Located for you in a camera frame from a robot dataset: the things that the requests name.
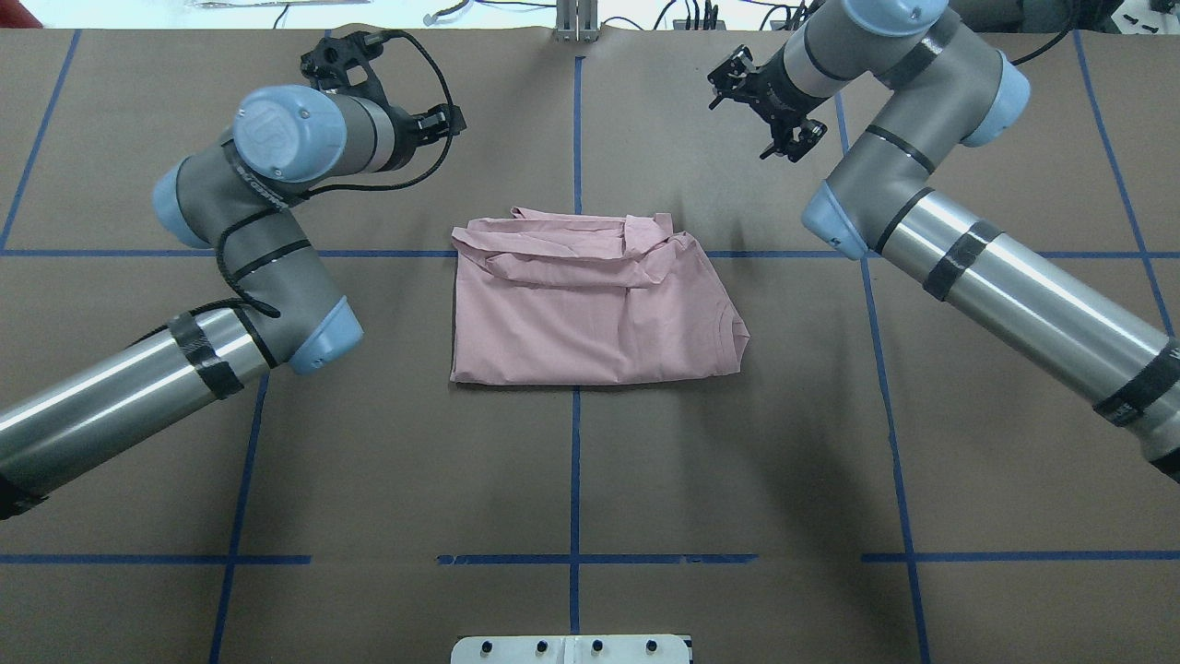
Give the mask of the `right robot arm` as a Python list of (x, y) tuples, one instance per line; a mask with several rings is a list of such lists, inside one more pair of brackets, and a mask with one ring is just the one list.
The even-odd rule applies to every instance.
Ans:
[(827, 132), (814, 112), (867, 77), (889, 99), (822, 177), (804, 226), (847, 259), (899, 268), (1176, 480), (1176, 337), (948, 192), (940, 167), (962, 167), (1030, 101), (1028, 77), (948, 1), (826, 1), (763, 63), (740, 45), (707, 79), (714, 101), (738, 101), (771, 129), (763, 157), (801, 162)]

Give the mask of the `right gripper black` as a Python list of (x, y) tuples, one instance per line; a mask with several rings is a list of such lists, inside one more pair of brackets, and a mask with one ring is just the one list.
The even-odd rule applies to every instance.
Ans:
[(800, 162), (830, 130), (822, 121), (808, 118), (809, 111), (830, 98), (798, 88), (785, 70), (784, 55), (772, 55), (758, 66), (749, 46), (738, 46), (704, 78), (712, 84), (714, 96), (709, 110), (717, 109), (721, 101), (738, 101), (771, 123), (772, 140), (763, 147), (760, 160), (781, 156), (792, 163)]

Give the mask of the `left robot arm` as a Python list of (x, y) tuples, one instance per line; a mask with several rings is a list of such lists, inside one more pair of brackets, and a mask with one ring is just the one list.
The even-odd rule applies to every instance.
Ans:
[(232, 297), (196, 305), (4, 412), (4, 518), (281, 364), (312, 374), (362, 340), (291, 209), (324, 178), (405, 167), (466, 127), (442, 101), (388, 101), (282, 85), (255, 88), (218, 143), (173, 165), (152, 202), (182, 243), (210, 249)]

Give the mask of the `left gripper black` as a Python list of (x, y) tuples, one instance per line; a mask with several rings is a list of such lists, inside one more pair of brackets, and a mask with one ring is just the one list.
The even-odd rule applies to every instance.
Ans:
[(430, 146), (438, 140), (459, 136), (467, 130), (467, 124), (458, 105), (442, 101), (434, 109), (417, 114), (409, 114), (405, 109), (393, 105), (393, 129), (395, 130), (393, 167), (401, 169), (417, 155), (417, 147)]

